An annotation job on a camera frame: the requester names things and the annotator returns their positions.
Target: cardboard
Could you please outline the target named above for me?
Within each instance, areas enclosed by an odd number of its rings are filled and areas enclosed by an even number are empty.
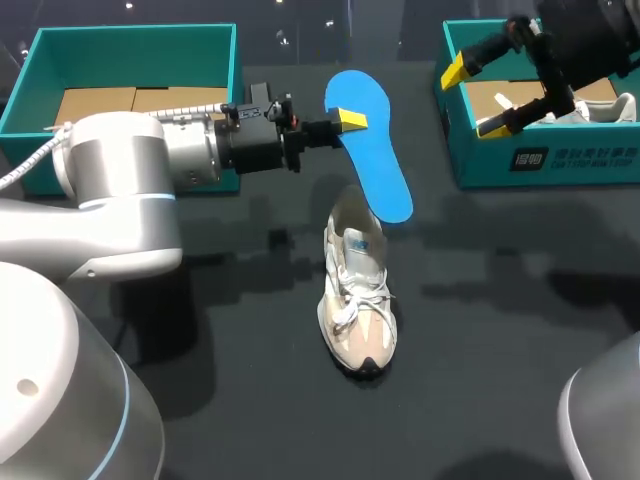
[[[467,82],[467,93],[476,120],[499,115],[504,110],[495,100],[497,93],[503,94],[514,105],[523,105],[544,96],[544,89],[539,81],[530,82]],[[575,92],[575,96],[584,100],[614,101],[618,96],[611,81],[607,78],[598,80]]]
[[[209,103],[226,103],[226,88],[169,87],[139,88],[133,101],[134,112],[150,112],[165,108],[192,107]],[[212,115],[223,118],[224,115]]]
[[[149,112],[165,108],[226,103],[226,88],[71,88],[64,92],[55,125],[103,112]]]
[[[529,103],[544,96],[540,82],[467,82],[467,94],[476,120],[501,114],[504,109],[496,102],[496,93],[507,97],[514,105]]]
[[[77,122],[94,113],[131,111],[135,95],[134,87],[67,89],[60,103],[55,125]]]
[[[613,102],[618,98],[611,80],[603,78],[574,92],[574,95],[583,100],[598,102]]]

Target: white cable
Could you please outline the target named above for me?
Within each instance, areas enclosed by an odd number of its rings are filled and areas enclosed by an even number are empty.
[[[36,150],[24,162],[14,168],[11,172],[7,173],[4,177],[0,178],[0,190],[4,190],[5,188],[13,185],[15,182],[20,180],[27,172],[29,172],[33,167],[40,163],[40,160],[51,153],[51,150],[60,145],[61,142],[62,138],[57,136],[53,137],[38,150]]]
[[[150,115],[159,120],[164,120],[174,117],[180,117],[182,115],[223,113],[222,105],[226,104],[210,103],[208,105],[199,105],[197,107],[169,108],[167,110],[155,110],[153,112],[147,112],[147,115]]]

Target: sneaker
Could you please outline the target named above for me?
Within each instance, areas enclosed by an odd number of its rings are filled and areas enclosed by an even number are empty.
[[[359,374],[380,372],[396,348],[386,247],[380,222],[362,190],[347,187],[324,232],[327,275],[318,321],[334,357]]]
[[[502,108],[508,110],[514,105],[504,95],[498,93],[495,96],[496,102]],[[626,123],[635,122],[637,118],[636,99],[630,93],[623,93],[613,102],[596,102],[582,100],[576,97],[576,109],[560,118],[556,118],[553,113],[548,113],[545,118],[538,120],[533,125],[548,125],[552,123]],[[476,122],[480,125],[489,120],[483,118]]]

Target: table surface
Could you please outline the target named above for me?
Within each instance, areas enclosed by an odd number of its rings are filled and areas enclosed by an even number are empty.
[[[389,95],[415,205],[385,228],[400,336],[380,381],[345,378],[316,320],[322,231],[356,181],[342,150],[244,177],[238,197],[182,199],[189,259],[168,278],[69,292],[154,395],[165,479],[569,480],[556,406],[576,369],[636,330],[640,195],[461,192],[433,65],[354,67]],[[340,68],[249,67],[245,81],[319,115]]]

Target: blue insole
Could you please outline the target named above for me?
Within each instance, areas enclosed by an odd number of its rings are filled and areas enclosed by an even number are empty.
[[[383,222],[400,223],[413,213],[411,194],[391,145],[391,106],[382,87],[357,70],[331,79],[324,106],[343,108],[367,116],[369,128],[340,136],[351,157],[369,208]]]

